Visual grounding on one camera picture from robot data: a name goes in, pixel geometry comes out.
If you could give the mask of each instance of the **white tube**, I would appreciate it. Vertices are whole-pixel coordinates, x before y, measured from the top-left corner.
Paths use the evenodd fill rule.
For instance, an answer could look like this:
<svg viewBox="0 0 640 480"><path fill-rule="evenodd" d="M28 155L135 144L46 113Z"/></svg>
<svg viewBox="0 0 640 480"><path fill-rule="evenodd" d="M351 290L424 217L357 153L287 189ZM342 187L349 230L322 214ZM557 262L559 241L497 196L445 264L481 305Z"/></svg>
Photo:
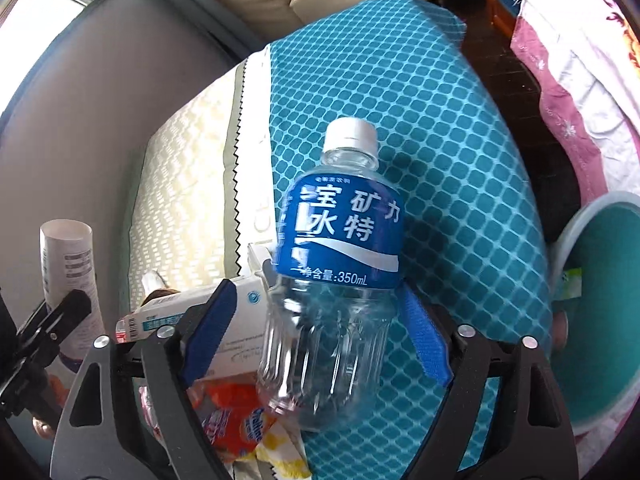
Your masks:
<svg viewBox="0 0 640 480"><path fill-rule="evenodd" d="M51 220L40 228L40 263L44 297L56 308L73 289L84 290L91 299L91 314L60 344L63 363L73 371L84 359L104 325L95 284L91 228L76 220Z"/></svg>

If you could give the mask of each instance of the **wooden floor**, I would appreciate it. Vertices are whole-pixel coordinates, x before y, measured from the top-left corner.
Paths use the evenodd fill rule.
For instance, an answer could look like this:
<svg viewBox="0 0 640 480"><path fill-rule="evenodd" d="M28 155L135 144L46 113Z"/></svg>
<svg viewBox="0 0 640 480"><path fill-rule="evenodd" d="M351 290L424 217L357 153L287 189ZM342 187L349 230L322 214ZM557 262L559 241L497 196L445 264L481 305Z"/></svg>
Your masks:
<svg viewBox="0 0 640 480"><path fill-rule="evenodd" d="M510 40L492 27L484 0L448 0L466 23L462 53L494 99L524 160L547 242L580 208L580 192L564 149L540 117L540 88L515 57Z"/></svg>

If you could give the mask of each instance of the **plastic water bottle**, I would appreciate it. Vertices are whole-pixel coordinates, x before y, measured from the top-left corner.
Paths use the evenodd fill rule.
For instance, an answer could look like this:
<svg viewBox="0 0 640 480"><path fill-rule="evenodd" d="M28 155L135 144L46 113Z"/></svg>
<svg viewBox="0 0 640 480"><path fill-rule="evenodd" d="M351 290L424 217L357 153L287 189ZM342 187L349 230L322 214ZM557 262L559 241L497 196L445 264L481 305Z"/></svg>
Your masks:
<svg viewBox="0 0 640 480"><path fill-rule="evenodd" d="M258 392L305 430L363 415L376 397L404 216L377 168L376 129L340 118L328 125L321 165L284 197Z"/></svg>

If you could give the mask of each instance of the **white bottle cap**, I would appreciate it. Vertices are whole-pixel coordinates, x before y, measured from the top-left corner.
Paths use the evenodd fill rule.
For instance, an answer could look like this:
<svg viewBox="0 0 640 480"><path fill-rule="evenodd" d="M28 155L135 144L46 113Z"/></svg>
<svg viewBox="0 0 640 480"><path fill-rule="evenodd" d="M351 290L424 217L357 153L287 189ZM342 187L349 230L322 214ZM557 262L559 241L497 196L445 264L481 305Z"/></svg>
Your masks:
<svg viewBox="0 0 640 480"><path fill-rule="evenodd" d="M364 119L341 117L327 126L322 152L337 148L354 148L378 160L378 132Z"/></svg>

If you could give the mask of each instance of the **black clamp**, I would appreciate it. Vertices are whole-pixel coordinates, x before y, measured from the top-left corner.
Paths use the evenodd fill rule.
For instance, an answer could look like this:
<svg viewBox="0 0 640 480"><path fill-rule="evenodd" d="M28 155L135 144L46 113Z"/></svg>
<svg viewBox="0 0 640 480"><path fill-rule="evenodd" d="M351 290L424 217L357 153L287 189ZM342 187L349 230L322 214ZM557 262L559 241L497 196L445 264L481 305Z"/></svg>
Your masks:
<svg viewBox="0 0 640 480"><path fill-rule="evenodd" d="M28 410L54 430L58 406L45 368L60 352L60 343L91 313L91 299L72 290L53 311L43 302L16 330L0 297L0 416Z"/></svg>
<svg viewBox="0 0 640 480"><path fill-rule="evenodd" d="M204 359L193 352L211 334L203 327L226 326L235 301L234 284L223 280L206 304L191 307L175 327L160 327L135 344L98 338L63 411L51 477L228 480L185 389L217 348L202 346ZM448 339L454 378L403 480L577 480L568 413L536 340L489 340L469 325L458 326L443 308L428 312ZM203 363L196 370L190 352ZM132 386L140 376L148 383L164 448L142 428ZM490 377L500 378L500 389L486 443L478 463L459 470Z"/></svg>

